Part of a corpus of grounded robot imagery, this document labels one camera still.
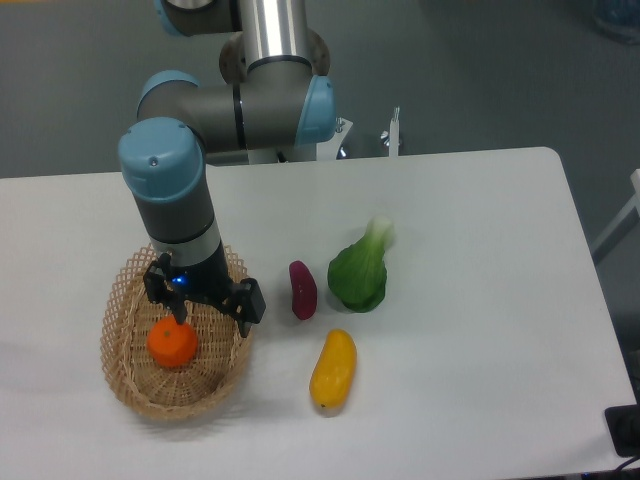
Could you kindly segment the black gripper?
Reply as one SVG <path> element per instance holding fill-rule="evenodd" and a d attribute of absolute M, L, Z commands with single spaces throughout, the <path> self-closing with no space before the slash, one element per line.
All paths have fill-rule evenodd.
<path fill-rule="evenodd" d="M 162 304 L 178 325 L 187 318 L 185 298 L 198 303 L 222 303 L 222 312 L 237 324 L 239 334 L 247 338 L 253 325 L 258 325 L 266 303 L 259 283 L 244 278 L 233 283 L 229 276 L 225 250 L 220 243 L 208 258 L 190 266 L 178 266 L 169 253 L 153 260 L 143 274 L 148 300 Z"/>

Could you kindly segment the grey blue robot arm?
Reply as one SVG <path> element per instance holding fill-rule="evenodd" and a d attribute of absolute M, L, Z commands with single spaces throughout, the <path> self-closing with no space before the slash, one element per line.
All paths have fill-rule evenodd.
<path fill-rule="evenodd" d="M 150 302 L 178 323 L 190 302 L 210 305 L 247 336 L 265 312 L 259 284 L 234 281 L 207 185 L 213 153 L 299 147 L 330 140 L 336 107 L 330 80 L 312 70 L 301 1 L 159 1 L 176 35 L 238 32 L 247 78 L 203 87 L 168 70 L 144 85 L 118 157 L 156 259 L 144 273 Z"/>

